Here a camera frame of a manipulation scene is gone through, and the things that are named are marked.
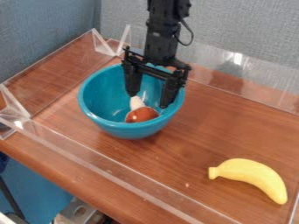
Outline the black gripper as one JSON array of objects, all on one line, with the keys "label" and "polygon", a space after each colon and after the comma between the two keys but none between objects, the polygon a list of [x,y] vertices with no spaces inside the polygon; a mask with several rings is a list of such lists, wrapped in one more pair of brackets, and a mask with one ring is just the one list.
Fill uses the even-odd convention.
[{"label": "black gripper", "polygon": [[139,91],[142,74],[164,80],[160,108],[165,109],[184,87],[190,67],[176,58],[181,24],[146,24],[143,51],[134,52],[127,46],[121,61],[125,74],[125,91],[133,97]]}]

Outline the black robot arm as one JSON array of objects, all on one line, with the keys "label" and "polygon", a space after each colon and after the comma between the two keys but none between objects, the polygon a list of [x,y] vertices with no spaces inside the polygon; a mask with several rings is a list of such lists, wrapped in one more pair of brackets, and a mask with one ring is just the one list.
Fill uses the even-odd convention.
[{"label": "black robot arm", "polygon": [[184,22],[189,16],[190,0],[146,0],[149,18],[145,22],[146,34],[143,53],[123,49],[125,56],[121,67],[125,75],[125,91],[135,96],[141,87],[142,75],[150,75],[164,81],[160,98],[160,108],[173,103],[180,88],[185,86],[188,72],[192,67],[176,59],[181,26],[189,31]]}]

